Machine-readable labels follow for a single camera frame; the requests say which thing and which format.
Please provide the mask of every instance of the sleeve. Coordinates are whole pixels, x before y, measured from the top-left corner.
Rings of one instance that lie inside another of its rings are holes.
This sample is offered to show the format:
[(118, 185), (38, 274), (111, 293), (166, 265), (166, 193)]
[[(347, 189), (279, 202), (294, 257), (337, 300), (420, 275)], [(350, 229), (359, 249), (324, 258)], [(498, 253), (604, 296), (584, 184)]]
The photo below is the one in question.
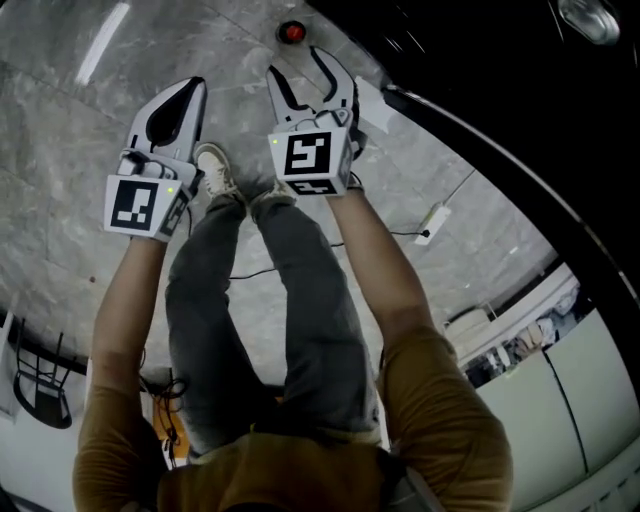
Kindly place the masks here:
[(504, 428), (462, 375), (449, 342), (423, 327), (385, 350), (378, 384), (399, 457), (448, 512), (509, 510)]
[(160, 442), (142, 417), (140, 403), (94, 386), (73, 468), (76, 509), (119, 512), (137, 502), (154, 510), (166, 471)]

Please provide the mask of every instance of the shoe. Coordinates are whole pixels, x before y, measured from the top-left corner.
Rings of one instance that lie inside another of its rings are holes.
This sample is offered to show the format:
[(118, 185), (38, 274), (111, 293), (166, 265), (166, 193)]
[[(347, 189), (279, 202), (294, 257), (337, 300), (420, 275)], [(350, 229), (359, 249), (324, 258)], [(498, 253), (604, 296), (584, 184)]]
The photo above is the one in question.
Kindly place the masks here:
[(246, 204), (246, 199), (231, 176), (229, 159), (220, 146), (212, 142), (200, 144), (193, 154), (193, 159), (196, 167), (204, 172), (203, 181), (209, 198), (230, 195)]
[(286, 202), (288, 204), (295, 204), (296, 202), (296, 197), (289, 188), (289, 185), (287, 185), (283, 181), (276, 179), (274, 180), (273, 187), (252, 199), (252, 201), (249, 203), (249, 211), (253, 212), (258, 204), (266, 201), (267, 199), (277, 198), (283, 199), (283, 202)]

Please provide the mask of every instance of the jeans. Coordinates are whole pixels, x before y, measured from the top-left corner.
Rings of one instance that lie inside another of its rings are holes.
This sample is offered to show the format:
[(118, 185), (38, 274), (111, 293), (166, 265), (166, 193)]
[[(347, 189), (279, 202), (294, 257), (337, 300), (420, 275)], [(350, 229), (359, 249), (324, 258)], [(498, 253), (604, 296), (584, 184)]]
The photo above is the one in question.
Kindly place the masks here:
[(287, 197), (253, 209), (287, 290), (284, 399), (254, 372), (229, 315), (229, 276), (246, 210), (218, 196), (179, 251), (166, 291), (174, 375), (184, 379), (181, 420), (194, 455), (291, 418), (347, 433), (378, 428), (376, 391), (347, 280), (320, 227)]

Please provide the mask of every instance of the white power strip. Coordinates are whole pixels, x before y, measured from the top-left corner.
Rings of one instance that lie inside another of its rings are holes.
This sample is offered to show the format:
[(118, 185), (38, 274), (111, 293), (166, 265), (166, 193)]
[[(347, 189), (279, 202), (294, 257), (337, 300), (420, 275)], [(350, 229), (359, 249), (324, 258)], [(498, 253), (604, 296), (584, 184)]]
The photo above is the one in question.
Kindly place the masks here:
[(419, 230), (420, 234), (415, 239), (415, 243), (418, 245), (428, 245), (449, 215), (451, 215), (450, 208), (447, 208), (442, 203), (433, 205), (433, 208), (431, 208), (431, 211), (422, 222), (422, 227)]

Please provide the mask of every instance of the black chair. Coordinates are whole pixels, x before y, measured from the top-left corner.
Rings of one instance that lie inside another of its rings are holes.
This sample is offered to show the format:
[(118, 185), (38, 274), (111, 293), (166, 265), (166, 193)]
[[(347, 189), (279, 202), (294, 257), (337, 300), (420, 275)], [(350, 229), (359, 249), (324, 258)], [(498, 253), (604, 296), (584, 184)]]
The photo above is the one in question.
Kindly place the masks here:
[[(64, 383), (69, 376), (70, 369), (64, 373), (62, 379), (58, 379), (56, 374), (58, 372), (58, 358), (60, 357), (60, 348), (62, 346), (63, 333), (60, 333), (58, 339), (58, 347), (53, 354), (52, 358), (47, 358), (53, 362), (53, 371), (43, 372), (40, 371), (40, 355), (33, 354), (36, 358), (35, 366), (24, 361), (20, 357), (22, 338), (24, 335), (24, 319), (20, 325), (20, 331), (18, 334), (18, 341), (16, 343), (16, 359), (18, 371), (13, 380), (13, 392), (18, 399), (20, 405), (38, 421), (44, 423), (53, 428), (66, 429), (71, 426), (71, 413), (69, 411), (69, 404), (67, 403), (67, 397), (64, 392)], [(35, 382), (35, 400), (32, 404), (22, 392), (20, 383), (22, 379), (27, 379), (31, 382)]]

